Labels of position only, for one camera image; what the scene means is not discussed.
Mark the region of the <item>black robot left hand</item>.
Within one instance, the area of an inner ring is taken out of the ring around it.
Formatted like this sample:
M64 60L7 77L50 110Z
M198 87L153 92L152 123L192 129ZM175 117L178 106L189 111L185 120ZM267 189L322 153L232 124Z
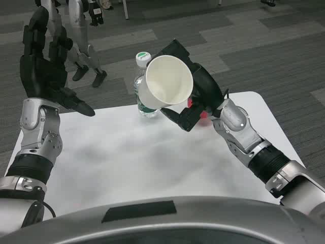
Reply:
M62 35L54 36L49 45L49 60L43 56L45 34L49 12L40 6L33 13L30 22L24 27L24 53L20 58L20 78L29 98L40 98L58 103L86 116L94 116L95 111L76 93L65 87L68 73L65 62L68 51L73 46L72 39L62 27Z

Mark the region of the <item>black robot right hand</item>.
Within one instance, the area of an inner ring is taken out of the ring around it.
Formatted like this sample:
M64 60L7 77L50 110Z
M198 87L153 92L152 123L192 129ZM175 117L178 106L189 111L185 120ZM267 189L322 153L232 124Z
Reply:
M213 115L220 116L218 107L224 102L224 94L208 71L200 64L192 62L189 57L190 53L176 39L154 55L152 59L162 55L171 55L183 61L193 77L192 105L189 108L184 108L181 113L169 108L162 108L160 110L162 114L187 132L191 131L198 123L203 111L210 109Z

